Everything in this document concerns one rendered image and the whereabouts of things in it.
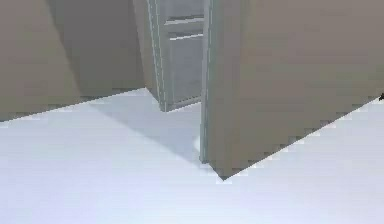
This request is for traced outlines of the grey panelled room door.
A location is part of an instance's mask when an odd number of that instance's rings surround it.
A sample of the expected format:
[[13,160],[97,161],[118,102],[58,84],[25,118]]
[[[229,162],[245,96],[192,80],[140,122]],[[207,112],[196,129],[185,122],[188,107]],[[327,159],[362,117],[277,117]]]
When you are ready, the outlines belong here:
[[169,112],[200,100],[204,0],[146,0],[156,94]]

